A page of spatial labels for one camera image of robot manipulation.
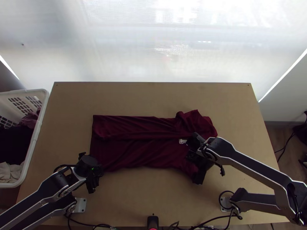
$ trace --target white cloth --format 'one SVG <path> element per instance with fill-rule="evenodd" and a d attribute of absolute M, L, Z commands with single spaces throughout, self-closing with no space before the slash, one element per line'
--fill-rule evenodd
<path fill-rule="evenodd" d="M 0 183 L 14 183 L 20 178 L 23 168 L 22 162 L 20 165 L 0 163 Z"/>

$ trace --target wall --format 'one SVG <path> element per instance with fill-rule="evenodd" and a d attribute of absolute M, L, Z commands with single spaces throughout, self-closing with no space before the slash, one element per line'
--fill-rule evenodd
<path fill-rule="evenodd" d="M 259 103 L 265 121 L 305 121 L 307 56 Z"/>
<path fill-rule="evenodd" d="M 0 92 L 25 89 L 24 85 L 0 61 Z"/>

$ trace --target power cord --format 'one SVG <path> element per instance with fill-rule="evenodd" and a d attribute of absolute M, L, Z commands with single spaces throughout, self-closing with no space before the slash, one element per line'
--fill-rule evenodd
<path fill-rule="evenodd" d="M 53 173 L 57 172 L 62 167 L 68 167 L 71 170 L 71 167 L 76 167 L 76 164 L 61 164 L 53 170 Z"/>
<path fill-rule="evenodd" d="M 224 206 L 222 205 L 222 203 L 221 203 L 222 195 L 223 195 L 224 193 L 226 193 L 226 192 L 230 192 L 230 193 L 234 194 L 233 192 L 231 192 L 231 191 L 229 191 L 229 190 L 226 190 L 226 191 L 224 191 L 224 192 L 221 192 L 221 194 L 220 194 L 219 197 L 218 197 L 218 202 L 219 202 L 220 206 L 221 206 L 223 209 L 225 209 L 225 210 L 230 210 L 230 209 L 232 209 L 233 207 L 226 208 L 226 207 L 224 207 Z"/>
<path fill-rule="evenodd" d="M 224 193 L 226 193 L 226 192 L 230 192 L 230 193 L 234 194 L 233 192 L 228 191 L 228 190 L 222 192 L 222 193 L 219 195 L 219 199 L 218 199 L 218 200 L 219 200 L 219 204 L 221 205 L 221 207 L 223 207 L 222 204 L 221 204 L 221 197 L 222 197 L 222 195 L 223 195 Z M 177 229 L 177 230 L 194 230 L 194 229 L 196 229 L 196 228 L 205 228 L 205 229 L 209 229 L 209 230 L 218 230 L 217 228 L 210 228 L 210 227 L 204 226 L 204 225 L 207 224 L 207 223 L 209 223 L 209 222 L 211 222 L 211 221 L 217 220 L 217 219 L 229 218 L 226 228 L 223 229 L 223 230 L 227 230 L 228 227 L 229 227 L 229 225 L 230 225 L 230 219 L 231 219 L 232 217 L 237 217 L 239 220 L 242 220 L 242 219 L 243 219 L 240 215 L 238 215 L 238 214 L 236 214 L 236 213 L 233 213 L 234 207 L 231 207 L 231 208 L 223 207 L 223 208 L 226 209 L 226 210 L 230 210 L 230 209 L 231 209 L 230 215 L 224 215 L 224 216 L 219 216 L 219 217 L 212 218 L 212 219 L 210 219 L 210 220 L 208 220 L 208 221 L 205 221 L 205 222 L 203 222 L 203 223 L 201 223 L 201 224 L 199 224 L 199 225 L 197 225 L 197 226 L 192 226 L 192 227 L 189 228 L 189 229 L 184 229 L 184 228 L 178 227 L 179 221 L 177 221 L 177 222 L 175 222 L 175 223 L 172 223 L 172 224 L 168 227 L 167 230 L 176 230 L 176 229 Z M 76 221 L 76 220 L 72 219 L 72 218 L 71 218 L 71 215 L 72 215 L 72 213 L 70 213 L 68 216 L 67 216 L 67 215 L 64 215 L 64 216 L 67 218 L 67 226 L 68 226 L 68 229 L 69 229 L 69 230 L 72 230 L 72 229 L 71 229 L 71 226 L 70 226 L 70 221 L 75 222 L 75 223 L 80 224 L 80 225 L 94 227 L 93 230 L 96 229 L 97 227 L 106 227 L 106 228 L 116 229 L 116 228 L 112 227 L 111 225 L 104 224 L 104 223 L 101 223 L 101 224 L 98 224 L 98 225 L 87 224 L 87 223 L 81 223 L 81 222 L 79 222 L 79 221 Z"/>
<path fill-rule="evenodd" d="M 282 156 L 283 156 L 283 154 L 285 153 L 285 151 L 286 151 L 286 147 L 287 147 L 287 145 L 288 145 L 289 141 L 290 141 L 290 140 L 291 140 L 291 138 L 292 138 L 292 137 L 294 137 L 294 136 L 295 136 L 295 133 L 293 132 L 293 133 L 291 134 L 291 136 L 288 138 L 288 140 L 286 141 L 286 143 L 285 143 L 284 147 L 283 147 L 283 148 L 281 148 L 280 150 L 277 150 L 277 151 L 275 151 L 275 152 L 274 152 L 274 153 L 278 153 L 278 152 L 282 151 L 281 155 L 278 157 L 277 162 L 279 162 L 279 160 L 281 159 L 281 157 L 282 157 Z"/>
<path fill-rule="evenodd" d="M 70 213 L 68 216 L 64 215 L 67 218 L 67 226 L 68 226 L 69 230 L 72 230 L 71 226 L 70 226 L 70 221 L 75 222 L 75 223 L 80 224 L 80 225 L 83 225 L 83 226 L 94 227 L 93 230 L 96 229 L 97 227 L 114 228 L 111 225 L 108 225 L 108 224 L 105 224 L 105 223 L 100 223 L 100 224 L 97 224 L 97 225 L 82 223 L 82 222 L 79 222 L 79 221 L 72 219 L 71 215 L 72 215 L 72 213 Z"/>

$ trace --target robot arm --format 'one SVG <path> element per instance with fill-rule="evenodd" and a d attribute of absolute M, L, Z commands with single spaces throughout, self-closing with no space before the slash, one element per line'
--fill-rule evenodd
<path fill-rule="evenodd" d="M 221 168 L 222 175 L 222 166 L 231 165 L 274 189 L 275 195 L 266 195 L 251 194 L 239 188 L 228 199 L 228 205 L 239 213 L 253 209 L 284 215 L 292 223 L 307 226 L 305 183 L 294 181 L 284 173 L 236 151 L 230 142 L 220 137 L 205 140 L 194 133 L 187 145 L 191 148 L 187 159 L 199 168 L 195 177 L 198 183 L 214 164 Z M 71 174 L 66 176 L 64 173 L 68 170 Z M 71 192 L 86 183 L 89 193 L 93 193 L 101 176 L 102 169 L 97 161 L 82 153 L 78 164 L 55 172 L 42 182 L 36 192 L 1 214 L 0 230 L 33 229 L 53 216 L 84 212 L 82 201 L 85 199 L 76 199 Z"/>
<path fill-rule="evenodd" d="M 192 151 L 188 159 L 201 157 L 202 165 L 219 166 L 231 165 L 243 173 L 253 177 L 274 190 L 275 195 L 251 194 L 244 188 L 239 188 L 229 199 L 232 207 L 239 212 L 258 210 L 278 215 L 284 215 L 290 222 L 307 226 L 307 187 L 306 184 L 292 180 L 286 174 L 279 172 L 247 155 L 235 150 L 233 145 L 223 138 L 203 139 L 197 133 L 193 134 L 194 141 L 187 144 L 198 143 L 197 151 Z"/>
<path fill-rule="evenodd" d="M 44 180 L 38 190 L 0 215 L 0 230 L 33 229 L 53 216 L 84 212 L 86 199 L 75 198 L 72 191 L 84 183 L 94 191 L 95 179 L 102 176 L 97 161 L 81 154 L 74 167 L 65 167 Z"/>

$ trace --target black cable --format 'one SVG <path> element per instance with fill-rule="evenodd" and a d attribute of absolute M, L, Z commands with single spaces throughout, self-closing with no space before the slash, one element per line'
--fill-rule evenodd
<path fill-rule="evenodd" d="M 67 218 L 67 226 L 68 226 L 68 229 L 69 229 L 69 230 L 72 230 L 71 227 L 70 227 L 70 223 L 69 223 L 71 214 L 72 214 L 72 213 L 70 213 L 70 215 L 69 215 L 68 218 Z"/>
<path fill-rule="evenodd" d="M 306 112 L 305 114 L 306 114 L 306 120 L 305 120 L 304 123 L 307 123 L 307 112 Z M 277 151 L 274 152 L 274 153 L 278 153 L 278 152 L 280 152 L 280 151 L 283 150 L 282 153 L 281 153 L 281 155 L 278 157 L 277 162 L 279 162 L 279 160 L 281 159 L 282 155 L 285 153 L 288 142 L 289 142 L 289 141 L 291 140 L 291 138 L 294 137 L 294 136 L 295 136 L 295 133 L 293 132 L 293 133 L 291 134 L 291 136 L 288 138 L 288 140 L 286 141 L 284 147 L 281 148 L 280 150 L 277 150 Z"/>
<path fill-rule="evenodd" d="M 290 135 L 290 137 L 288 138 L 288 140 L 290 140 L 293 136 L 294 136 L 294 132 Z M 286 147 L 286 145 L 287 145 L 287 142 L 286 142 L 286 144 L 285 144 L 280 150 L 277 150 L 277 151 L 275 151 L 274 153 L 278 153 L 278 152 L 284 150 L 285 147 Z"/>
<path fill-rule="evenodd" d="M 72 219 L 72 218 L 71 218 L 71 215 L 72 215 L 72 214 L 70 214 L 69 216 L 64 215 L 64 216 L 68 219 L 68 223 L 69 223 L 69 221 L 72 221 L 72 222 L 75 222 L 75 223 L 80 224 L 80 225 L 89 226 L 89 227 L 94 227 L 94 228 L 95 228 L 95 227 L 106 227 L 106 228 L 111 228 L 111 227 L 112 227 L 111 225 L 108 225 L 108 224 L 105 224 L 105 223 L 100 223 L 100 224 L 98 224 L 98 225 L 88 224 L 88 223 L 81 223 L 81 222 L 79 222 L 79 221 L 76 221 L 76 220 Z"/>
<path fill-rule="evenodd" d="M 288 145 L 288 142 L 291 140 L 291 138 L 292 137 L 294 137 L 295 136 L 295 134 L 294 133 L 292 133 L 291 134 L 291 136 L 288 138 L 288 140 L 286 141 L 286 144 L 285 144 L 285 146 L 284 146 L 284 148 L 283 148 L 283 151 L 282 151 L 282 153 L 280 154 L 280 156 L 278 157 L 278 160 L 277 160 L 277 162 L 279 162 L 279 160 L 281 159 L 281 157 L 283 156 L 283 154 L 285 153 L 285 151 L 286 151 L 286 147 L 287 147 L 287 145 Z"/>
<path fill-rule="evenodd" d="M 54 170 L 53 170 L 53 173 L 57 172 L 59 168 L 62 168 L 62 167 L 76 167 L 77 165 L 76 164 L 61 164 L 60 166 L 56 167 Z"/>
<path fill-rule="evenodd" d="M 233 214 L 233 210 L 234 210 L 234 208 L 232 208 L 232 210 L 230 211 L 230 215 L 229 215 L 229 219 L 228 219 L 228 224 L 227 224 L 226 228 L 224 228 L 223 230 L 227 230 L 228 229 L 229 224 L 230 224 L 230 219 L 231 219 L 231 216 Z"/>
<path fill-rule="evenodd" d="M 226 207 L 224 207 L 224 206 L 222 205 L 222 203 L 221 203 L 221 197 L 222 197 L 222 195 L 223 195 L 224 193 L 226 193 L 226 192 L 230 192 L 230 193 L 234 194 L 233 192 L 228 191 L 228 190 L 226 190 L 226 191 L 224 191 L 224 192 L 221 192 L 221 194 L 220 194 L 219 197 L 218 197 L 218 202 L 219 202 L 220 206 L 221 206 L 223 209 L 225 209 L 225 210 L 230 210 L 230 209 L 232 209 L 233 207 L 226 208 Z"/>
<path fill-rule="evenodd" d="M 194 230 L 194 229 L 196 229 L 196 228 L 202 228 L 203 225 L 205 225 L 205 224 L 207 224 L 207 223 L 209 223 L 209 222 L 211 222 L 211 221 L 214 221 L 214 220 L 217 220 L 217 219 L 221 219 L 221 218 L 227 218 L 227 217 L 237 217 L 239 220 L 242 220 L 242 219 L 243 219 L 240 215 L 238 215 L 238 214 L 236 214 L 236 213 L 233 213 L 233 215 L 226 215 L 226 216 L 220 216 L 220 217 L 212 218 L 212 219 L 210 219 L 210 220 L 208 220 L 208 221 L 206 221 L 206 222 L 203 222 L 203 223 L 201 223 L 201 224 L 199 224 L 199 225 L 197 225 L 197 226 L 191 227 L 190 230 Z"/>

